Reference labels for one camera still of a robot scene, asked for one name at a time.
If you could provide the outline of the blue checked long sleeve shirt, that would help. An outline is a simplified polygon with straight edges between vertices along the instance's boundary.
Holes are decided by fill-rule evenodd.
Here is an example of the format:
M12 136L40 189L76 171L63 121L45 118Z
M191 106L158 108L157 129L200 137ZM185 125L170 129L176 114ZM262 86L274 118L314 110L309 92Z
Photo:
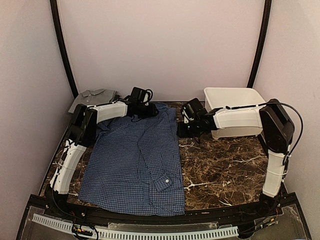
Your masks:
M177 111L163 103L156 108L154 117L125 116L98 124L79 200L121 214L184 214Z

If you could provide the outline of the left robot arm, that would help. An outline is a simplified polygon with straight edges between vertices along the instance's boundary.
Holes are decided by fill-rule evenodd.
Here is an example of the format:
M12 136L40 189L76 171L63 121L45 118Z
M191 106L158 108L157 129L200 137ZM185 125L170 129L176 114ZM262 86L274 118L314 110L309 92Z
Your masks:
M67 128L64 151L45 189L45 197L52 200L51 210L60 218L67 218L71 213L70 206L65 203L70 183L82 155L95 142L98 123L134 116L146 119L155 117L158 113L153 103L119 100L103 105L78 104Z

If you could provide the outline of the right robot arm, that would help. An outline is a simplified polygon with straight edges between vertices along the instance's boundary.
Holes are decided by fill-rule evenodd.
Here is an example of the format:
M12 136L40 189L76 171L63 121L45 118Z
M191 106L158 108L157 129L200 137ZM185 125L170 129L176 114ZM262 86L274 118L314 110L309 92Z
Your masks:
M271 99L207 109L196 98L181 107L177 135L187 210L257 201L258 216L274 210L297 146L287 107Z

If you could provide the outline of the white plastic basket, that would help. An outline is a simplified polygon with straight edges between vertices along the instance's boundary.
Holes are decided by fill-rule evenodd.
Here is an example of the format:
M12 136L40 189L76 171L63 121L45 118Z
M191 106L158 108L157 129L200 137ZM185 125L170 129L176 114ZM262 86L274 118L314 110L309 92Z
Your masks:
M215 116L217 130L211 132L215 140L220 138L258 136L263 127L257 105L265 102L252 88L206 87L205 109L210 112L221 108Z

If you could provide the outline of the grey folded shirt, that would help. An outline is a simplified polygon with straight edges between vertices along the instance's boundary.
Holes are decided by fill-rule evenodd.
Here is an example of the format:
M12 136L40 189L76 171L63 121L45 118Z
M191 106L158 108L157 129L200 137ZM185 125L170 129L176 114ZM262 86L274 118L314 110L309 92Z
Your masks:
M115 101L118 92L111 89L85 90L79 93L71 104L68 112L73 114L76 106L83 104L85 106L105 105Z

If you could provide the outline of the right black frame post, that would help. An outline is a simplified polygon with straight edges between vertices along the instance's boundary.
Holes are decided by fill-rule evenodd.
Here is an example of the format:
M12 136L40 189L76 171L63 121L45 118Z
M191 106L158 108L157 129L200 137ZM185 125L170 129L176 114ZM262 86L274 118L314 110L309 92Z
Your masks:
M265 0L264 1L264 7L263 7L263 13L262 13L262 19L261 19L261 26L259 31L259 36L257 40L256 50L252 62L252 67L250 71L250 75L248 78L248 82L246 87L252 89L255 85L256 77L258 74L261 58L263 55L264 45L266 41L268 26L269 26L269 20L270 20L270 14L271 14L271 7L272 7L272 0Z

